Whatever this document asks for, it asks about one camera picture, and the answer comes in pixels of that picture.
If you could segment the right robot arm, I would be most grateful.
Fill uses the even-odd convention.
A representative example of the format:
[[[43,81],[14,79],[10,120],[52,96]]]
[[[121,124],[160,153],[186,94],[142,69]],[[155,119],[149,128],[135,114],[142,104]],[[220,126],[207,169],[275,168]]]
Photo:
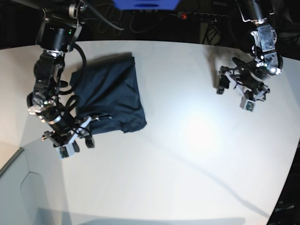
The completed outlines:
[[[48,124],[52,131],[44,132],[42,139],[49,139],[60,158],[67,158],[79,152],[76,138],[85,139],[87,147],[94,147],[94,139],[89,124],[91,116],[78,119],[71,111],[78,105],[80,97],[72,95],[67,103],[59,102],[59,96],[74,92],[83,78],[87,60],[82,48],[76,41],[86,22],[84,12],[89,9],[95,16],[116,30],[123,30],[110,21],[87,0],[47,0],[35,3],[44,12],[43,22],[39,29],[36,44],[43,49],[34,65],[35,84],[33,91],[27,96],[29,114],[40,118]],[[64,91],[68,83],[61,80],[65,68],[65,55],[77,50],[82,58],[80,76],[71,89]]]

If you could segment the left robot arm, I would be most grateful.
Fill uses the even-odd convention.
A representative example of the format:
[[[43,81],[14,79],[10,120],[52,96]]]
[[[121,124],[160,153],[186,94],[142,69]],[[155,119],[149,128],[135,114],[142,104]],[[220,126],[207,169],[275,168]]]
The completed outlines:
[[[273,14],[269,0],[237,0],[241,18],[252,23],[249,30],[252,39],[249,62],[233,57],[234,68],[222,66],[219,71],[217,94],[222,95],[229,88],[230,80],[234,87],[241,87],[242,96],[250,101],[265,101],[270,89],[264,81],[279,75],[283,68],[283,59],[276,51],[277,33],[268,21]]]

